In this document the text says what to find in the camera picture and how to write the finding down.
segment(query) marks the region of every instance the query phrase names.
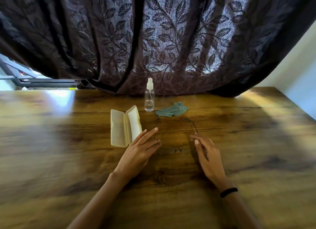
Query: clear plastic bottle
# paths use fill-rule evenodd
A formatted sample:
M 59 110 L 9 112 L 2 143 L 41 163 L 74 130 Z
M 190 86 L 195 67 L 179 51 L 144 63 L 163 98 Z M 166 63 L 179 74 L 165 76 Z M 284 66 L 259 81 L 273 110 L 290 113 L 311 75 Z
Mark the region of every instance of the clear plastic bottle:
M 145 111 L 152 112 L 155 107 L 155 90 L 153 79 L 148 78 L 147 87 L 145 89 Z

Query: wood grain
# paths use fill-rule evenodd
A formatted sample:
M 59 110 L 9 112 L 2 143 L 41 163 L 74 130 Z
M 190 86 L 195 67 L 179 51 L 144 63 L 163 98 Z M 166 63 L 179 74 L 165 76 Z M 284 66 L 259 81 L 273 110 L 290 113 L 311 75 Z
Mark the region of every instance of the wood grain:
M 232 228 L 229 210 L 200 170 L 193 125 L 221 150 L 225 171 L 264 228 L 316 227 L 316 122 L 274 88 L 237 98 L 139 97 L 97 90 L 0 92 L 0 228 L 66 228 L 116 167 L 110 110 L 137 105 L 163 147 L 120 194 L 107 228 Z

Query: bottle cap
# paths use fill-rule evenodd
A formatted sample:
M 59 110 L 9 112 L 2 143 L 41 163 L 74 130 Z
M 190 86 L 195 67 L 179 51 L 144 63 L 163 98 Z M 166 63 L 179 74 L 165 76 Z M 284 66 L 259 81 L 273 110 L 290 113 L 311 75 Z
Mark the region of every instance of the bottle cap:
M 147 89 L 152 90 L 154 88 L 153 79 L 151 77 L 148 78 Z

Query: black hair tie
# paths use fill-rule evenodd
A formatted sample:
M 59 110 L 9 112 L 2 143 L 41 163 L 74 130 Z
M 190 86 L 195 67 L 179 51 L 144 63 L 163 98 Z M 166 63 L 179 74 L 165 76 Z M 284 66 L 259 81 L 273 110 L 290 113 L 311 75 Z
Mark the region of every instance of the black hair tie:
M 232 192 L 237 192 L 237 191 L 238 191 L 238 189 L 236 187 L 228 188 L 225 191 L 222 191 L 219 195 L 221 198 L 224 198 L 228 194 L 231 194 Z

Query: cleaning cloth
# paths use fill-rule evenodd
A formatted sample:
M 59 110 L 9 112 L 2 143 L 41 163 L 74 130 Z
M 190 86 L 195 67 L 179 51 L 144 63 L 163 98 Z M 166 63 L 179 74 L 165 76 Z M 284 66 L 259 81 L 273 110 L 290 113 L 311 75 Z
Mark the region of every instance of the cleaning cloth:
M 185 113 L 189 108 L 184 106 L 182 102 L 176 102 L 171 107 L 155 111 L 160 117 L 171 117 L 172 115 L 178 116 Z

